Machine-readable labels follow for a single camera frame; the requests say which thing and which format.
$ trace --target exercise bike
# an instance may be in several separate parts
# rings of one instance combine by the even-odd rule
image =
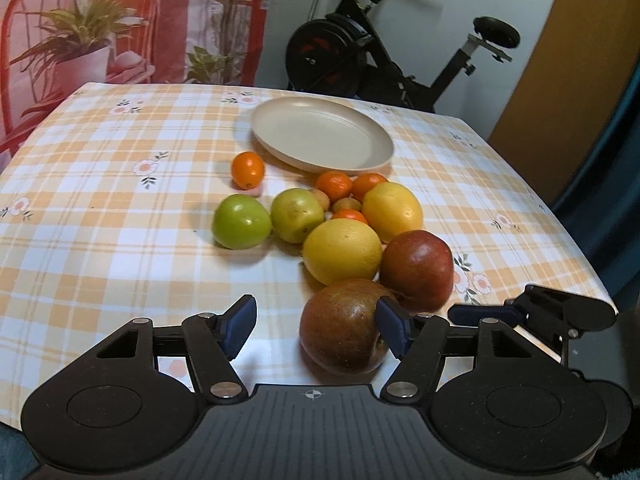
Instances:
[[[498,47],[520,44],[520,34],[511,25],[489,16],[476,18],[476,34],[468,35],[432,85],[426,86],[412,75],[405,76],[392,61],[367,17],[381,0],[369,1],[362,7],[358,0],[341,0],[335,12],[304,23],[293,33],[286,50],[290,89],[433,112],[434,103],[461,70],[467,75],[474,72],[469,60],[476,48],[485,48],[504,62],[512,58]]]

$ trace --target exercise bike flywheel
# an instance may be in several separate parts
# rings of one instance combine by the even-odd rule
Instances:
[[[356,95],[367,55],[357,43],[366,33],[353,25],[312,20],[293,33],[287,45],[286,69],[295,90],[340,97]]]

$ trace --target white flower pot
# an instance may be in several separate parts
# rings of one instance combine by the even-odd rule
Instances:
[[[105,46],[90,54],[57,63],[56,81],[65,96],[71,95],[84,83],[107,81],[107,63],[110,47]]]

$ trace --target plate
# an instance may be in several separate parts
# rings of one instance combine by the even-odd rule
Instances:
[[[324,99],[263,102],[254,109],[252,129],[271,155],[311,173],[365,173],[388,164],[394,155],[391,137],[376,121]]]

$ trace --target metal screw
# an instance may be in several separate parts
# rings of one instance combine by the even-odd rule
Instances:
[[[231,399],[232,397],[240,395],[242,386],[238,383],[232,383],[231,381],[223,381],[214,384],[209,391],[221,399]]]
[[[406,381],[398,381],[387,386],[386,391],[394,397],[406,399],[407,397],[413,397],[416,393],[418,393],[418,386]]]

